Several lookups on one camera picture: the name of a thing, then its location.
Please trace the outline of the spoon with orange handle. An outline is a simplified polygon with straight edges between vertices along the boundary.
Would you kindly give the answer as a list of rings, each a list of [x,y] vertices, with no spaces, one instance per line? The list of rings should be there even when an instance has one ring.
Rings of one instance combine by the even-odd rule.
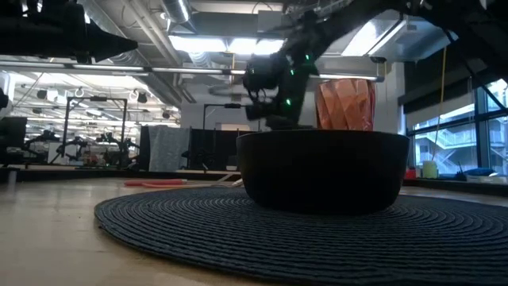
[[[219,180],[213,181],[212,183],[206,184],[195,184],[189,183],[187,179],[170,179],[170,180],[159,180],[159,181],[146,181],[141,183],[142,187],[149,188],[170,188],[170,189],[184,189],[193,187],[213,187],[221,186],[227,179],[231,178],[232,175],[226,175]]]

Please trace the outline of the silver ventilation duct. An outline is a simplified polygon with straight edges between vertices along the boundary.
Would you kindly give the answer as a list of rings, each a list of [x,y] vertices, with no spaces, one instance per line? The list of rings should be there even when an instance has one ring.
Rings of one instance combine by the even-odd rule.
[[[189,0],[160,0],[163,11],[172,23],[182,24],[191,19]]]

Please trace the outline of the orange faceted plastic cup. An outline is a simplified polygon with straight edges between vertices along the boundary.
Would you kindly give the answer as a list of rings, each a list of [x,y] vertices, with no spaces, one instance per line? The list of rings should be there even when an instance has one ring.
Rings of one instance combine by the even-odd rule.
[[[333,79],[314,93],[319,129],[374,129],[375,83],[366,79]]]

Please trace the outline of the blue bundle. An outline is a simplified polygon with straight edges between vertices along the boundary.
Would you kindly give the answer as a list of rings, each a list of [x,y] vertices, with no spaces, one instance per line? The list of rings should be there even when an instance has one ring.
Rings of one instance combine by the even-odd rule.
[[[460,170],[457,175],[458,176],[489,176],[495,173],[495,171],[491,168],[473,168],[466,171]]]

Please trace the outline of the black partition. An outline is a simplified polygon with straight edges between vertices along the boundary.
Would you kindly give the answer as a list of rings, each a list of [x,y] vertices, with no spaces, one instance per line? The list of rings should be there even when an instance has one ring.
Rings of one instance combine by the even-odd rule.
[[[148,127],[140,128],[140,169],[145,171],[149,171],[150,159]],[[188,129],[190,130],[188,150],[182,154],[187,162],[178,170],[225,171],[229,166],[237,165],[237,138],[247,135],[247,131]]]

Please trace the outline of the round dark woven placemat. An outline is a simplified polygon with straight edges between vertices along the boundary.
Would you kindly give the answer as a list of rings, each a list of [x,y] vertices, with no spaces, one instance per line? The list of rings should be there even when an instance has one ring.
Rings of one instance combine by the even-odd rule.
[[[94,216],[172,261],[309,286],[508,286],[508,207],[402,195],[360,216],[276,211],[238,188],[123,195]]]

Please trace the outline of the black metal frame stand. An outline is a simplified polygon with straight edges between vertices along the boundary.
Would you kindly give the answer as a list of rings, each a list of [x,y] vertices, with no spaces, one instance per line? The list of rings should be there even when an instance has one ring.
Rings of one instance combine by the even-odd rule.
[[[64,124],[63,124],[63,143],[67,142],[67,130],[68,130],[68,124],[69,124],[69,116],[72,110],[75,109],[77,105],[79,105],[83,100],[88,100],[91,102],[122,102],[123,107],[120,108],[120,111],[122,112],[122,121],[121,121],[121,140],[125,140],[125,123],[126,123],[126,115],[127,115],[127,109],[128,109],[128,100],[127,99],[115,99],[115,98],[107,98],[104,96],[83,96],[81,98],[79,97],[67,97],[67,103],[65,108],[65,117],[64,117]]]
[[[252,131],[256,122],[250,122],[245,115],[245,105],[240,103],[204,104],[202,129],[221,131]]]

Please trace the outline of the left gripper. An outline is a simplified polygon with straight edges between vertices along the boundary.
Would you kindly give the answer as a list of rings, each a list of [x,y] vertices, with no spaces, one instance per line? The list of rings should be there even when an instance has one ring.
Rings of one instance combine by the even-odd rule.
[[[84,8],[77,2],[43,2],[41,14],[62,30],[64,45],[79,64],[106,60],[138,48],[136,41],[108,33],[93,21],[86,23]]]

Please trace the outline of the light green cup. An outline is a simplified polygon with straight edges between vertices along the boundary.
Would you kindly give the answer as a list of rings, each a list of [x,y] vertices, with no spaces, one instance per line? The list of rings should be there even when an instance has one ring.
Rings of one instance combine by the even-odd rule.
[[[421,177],[425,179],[437,179],[438,169],[434,160],[424,160],[422,163]]]

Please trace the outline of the black table frame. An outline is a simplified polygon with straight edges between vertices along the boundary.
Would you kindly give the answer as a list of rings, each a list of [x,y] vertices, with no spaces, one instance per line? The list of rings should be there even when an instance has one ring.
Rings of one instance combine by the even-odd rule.
[[[11,174],[16,175],[16,181],[48,181],[48,180],[73,180],[73,179],[97,179],[97,178],[141,178],[141,179],[189,179],[189,180],[219,180],[230,175],[229,181],[238,180],[239,172],[221,172],[179,170],[178,172],[132,172],[113,169],[73,169],[54,168],[50,169],[19,169],[0,168],[0,183],[6,183]],[[508,184],[481,184],[468,183],[454,180],[427,180],[414,179],[404,180],[404,187],[423,187],[436,190],[458,191],[474,195],[493,195],[508,198]]]

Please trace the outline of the black bowl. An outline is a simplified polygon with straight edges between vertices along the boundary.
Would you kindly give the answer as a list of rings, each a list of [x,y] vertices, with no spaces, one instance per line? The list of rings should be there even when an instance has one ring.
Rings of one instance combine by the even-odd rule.
[[[237,138],[246,193],[279,211],[364,215],[398,198],[410,140],[378,131],[293,129]]]

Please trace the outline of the fork with red handle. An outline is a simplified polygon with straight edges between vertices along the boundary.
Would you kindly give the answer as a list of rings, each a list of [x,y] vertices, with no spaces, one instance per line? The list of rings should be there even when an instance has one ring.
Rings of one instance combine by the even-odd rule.
[[[179,188],[179,187],[208,187],[221,185],[229,181],[240,179],[239,172],[177,172],[156,178],[136,178],[125,180],[125,187],[146,187],[146,188]]]

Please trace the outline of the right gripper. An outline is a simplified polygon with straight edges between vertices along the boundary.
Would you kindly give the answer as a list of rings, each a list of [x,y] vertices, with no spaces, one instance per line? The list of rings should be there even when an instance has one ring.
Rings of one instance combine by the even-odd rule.
[[[252,103],[245,107],[247,118],[266,118],[266,127],[271,130],[314,129],[310,125],[300,125],[289,119],[298,119],[306,93],[309,78],[318,70],[310,54],[300,54],[296,59],[283,52],[287,66],[278,86],[273,89],[248,91]]]

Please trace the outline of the gray cloth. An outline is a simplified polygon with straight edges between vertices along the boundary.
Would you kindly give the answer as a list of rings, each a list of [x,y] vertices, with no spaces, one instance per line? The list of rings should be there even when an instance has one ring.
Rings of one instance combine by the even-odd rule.
[[[188,128],[149,126],[149,171],[175,172],[184,166],[182,154],[188,150],[190,133]]]

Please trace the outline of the long ceiling light strip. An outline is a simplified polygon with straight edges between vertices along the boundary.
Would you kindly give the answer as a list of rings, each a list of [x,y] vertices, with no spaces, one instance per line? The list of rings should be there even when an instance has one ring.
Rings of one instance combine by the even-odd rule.
[[[159,68],[143,66],[117,66],[100,64],[69,64],[69,63],[49,63],[33,61],[13,61],[0,60],[0,67],[16,70],[25,69],[27,71],[54,71],[68,73],[106,73],[111,75],[141,75],[147,76],[149,73],[171,73],[188,75],[243,75],[245,70],[237,69],[215,69],[215,68]]]

